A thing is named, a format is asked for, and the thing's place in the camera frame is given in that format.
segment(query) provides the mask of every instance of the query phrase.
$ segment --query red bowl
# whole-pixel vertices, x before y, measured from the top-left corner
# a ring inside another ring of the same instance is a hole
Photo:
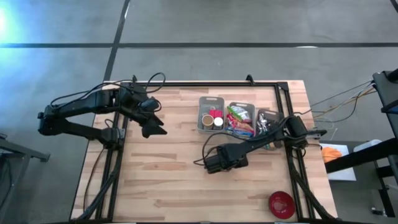
[[[268,206],[272,214],[280,219],[290,218],[295,210],[293,198],[283,191],[274,192],[269,197]]]

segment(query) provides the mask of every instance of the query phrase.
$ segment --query gray plastic bin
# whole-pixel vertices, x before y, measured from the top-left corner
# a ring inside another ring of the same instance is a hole
[[[224,99],[221,97],[213,97],[213,96],[202,96],[199,98],[199,110],[198,110],[198,132],[201,134],[213,134],[224,130],[224,125],[222,130],[206,130],[203,129],[203,125],[201,123],[201,117],[203,113],[209,113],[210,108],[214,107],[216,110],[221,110],[223,112],[223,119],[225,116],[224,112]]]

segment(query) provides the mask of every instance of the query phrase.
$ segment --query wooden table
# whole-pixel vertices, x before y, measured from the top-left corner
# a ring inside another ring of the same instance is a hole
[[[294,111],[309,109],[303,81],[288,81]],[[114,222],[273,222],[278,219],[268,209],[268,198],[283,190],[292,195],[285,150],[256,150],[248,155],[249,166],[230,172],[207,174],[192,163],[201,158],[208,137],[197,132],[198,99],[219,96],[225,105],[232,101],[252,103],[256,108],[277,111],[275,91],[269,87],[163,87],[151,94],[162,103],[157,113],[168,135],[141,136],[141,127],[129,123],[116,199]],[[113,114],[95,116],[94,127],[105,128]],[[311,113],[303,116],[313,128]],[[214,137],[208,145],[228,142]],[[88,145],[72,218],[82,212],[83,195],[94,161],[102,149],[97,141]],[[91,181],[88,203],[97,194],[105,154]],[[310,188],[327,211],[336,217],[335,204],[318,146],[307,147],[305,155]],[[301,202],[307,213],[304,196]],[[294,215],[287,221],[297,220]]]

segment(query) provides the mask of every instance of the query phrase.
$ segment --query plastic container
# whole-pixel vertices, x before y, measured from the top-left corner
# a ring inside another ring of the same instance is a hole
[[[220,132],[222,130],[207,130],[203,129],[203,124],[201,123],[201,117],[204,113],[209,113],[211,108],[215,108],[216,110],[224,111],[224,99],[221,97],[212,97],[212,96],[202,96],[199,98],[199,110],[198,110],[198,132],[201,134],[213,134]]]
[[[363,149],[366,149],[366,148],[368,148],[368,147],[375,146],[375,145],[379,144],[380,142],[381,142],[381,141],[378,140],[378,139],[373,139],[373,140],[368,141],[368,142],[366,142],[366,143],[364,143],[364,144],[360,144],[360,145],[356,146],[356,147],[354,148],[354,152],[358,152],[358,151],[363,150]]]
[[[240,107],[245,109],[250,114],[251,119],[252,119],[251,126],[254,129],[254,136],[255,136],[256,135],[256,107],[254,105],[250,104],[250,103],[237,103],[237,102],[232,102],[232,103],[229,104],[229,106],[240,106]],[[227,126],[228,122],[226,121],[226,119],[224,119],[224,120],[225,120],[225,122],[224,122],[225,126]],[[228,136],[228,139],[232,140],[232,139],[235,139],[235,138],[231,137],[231,136]]]
[[[257,112],[257,116],[256,116],[256,120],[259,119],[260,114],[264,115],[264,118],[267,120],[267,122],[275,122],[275,123],[279,123],[280,121],[282,121],[284,119],[284,114],[280,113],[278,111],[271,111],[271,110],[267,110],[267,109],[259,109],[259,111]],[[259,134],[259,128],[258,125],[256,123],[256,134]],[[282,141],[275,141],[273,142],[273,145],[275,147],[266,147],[267,150],[273,151],[276,150],[278,148],[281,148],[282,145]]]

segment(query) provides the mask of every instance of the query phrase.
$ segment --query gray floor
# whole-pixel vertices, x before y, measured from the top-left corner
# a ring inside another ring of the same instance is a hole
[[[123,2],[0,0],[0,15],[6,18],[0,42],[111,43]],[[397,21],[389,0],[133,0],[121,42],[397,42]],[[88,142],[41,136],[36,116],[52,99],[102,82],[110,51],[0,49],[0,133],[52,155],[46,164],[30,164],[8,223],[68,220]],[[315,103],[370,80],[374,72],[397,68],[397,58],[398,48],[119,49],[111,80],[133,74],[147,80],[155,72],[164,72],[168,80],[242,80],[250,73],[256,80],[304,80]],[[354,93],[314,109],[324,110]],[[354,116],[336,124],[324,139],[334,132],[333,140],[340,141],[393,137],[380,107],[376,94],[360,99]],[[343,118],[351,109],[345,106],[330,119]],[[91,125],[93,117],[73,120]],[[371,173],[364,170],[356,169],[357,175]],[[340,218],[370,221],[371,193],[331,186]],[[348,200],[344,192],[356,196]],[[347,212],[353,207],[355,212]],[[372,222],[396,221],[376,218]]]

